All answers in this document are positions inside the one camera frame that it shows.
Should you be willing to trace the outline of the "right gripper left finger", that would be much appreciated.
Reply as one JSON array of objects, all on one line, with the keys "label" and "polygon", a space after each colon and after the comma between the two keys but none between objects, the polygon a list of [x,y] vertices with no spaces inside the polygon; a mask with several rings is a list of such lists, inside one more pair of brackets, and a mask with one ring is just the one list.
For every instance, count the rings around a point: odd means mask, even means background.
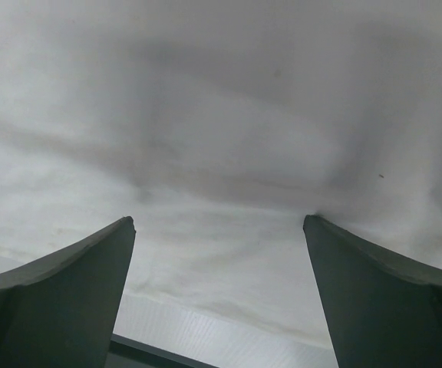
[{"label": "right gripper left finger", "polygon": [[135,242],[121,218],[0,273],[0,367],[102,367]]}]

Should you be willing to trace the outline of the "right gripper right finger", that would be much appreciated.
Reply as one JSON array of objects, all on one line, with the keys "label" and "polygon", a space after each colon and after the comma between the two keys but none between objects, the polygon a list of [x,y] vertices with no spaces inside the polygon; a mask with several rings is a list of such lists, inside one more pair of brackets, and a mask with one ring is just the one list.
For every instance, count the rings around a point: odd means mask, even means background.
[{"label": "right gripper right finger", "polygon": [[442,270],[317,216],[303,223],[340,367],[442,367]]}]

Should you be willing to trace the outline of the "cream white t shirt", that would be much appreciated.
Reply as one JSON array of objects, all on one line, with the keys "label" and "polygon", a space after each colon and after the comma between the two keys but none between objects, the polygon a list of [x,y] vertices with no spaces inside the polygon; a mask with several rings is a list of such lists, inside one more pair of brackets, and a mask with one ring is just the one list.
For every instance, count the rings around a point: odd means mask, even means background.
[{"label": "cream white t shirt", "polygon": [[442,268],[442,1],[0,1],[1,257],[328,347],[314,214]]}]

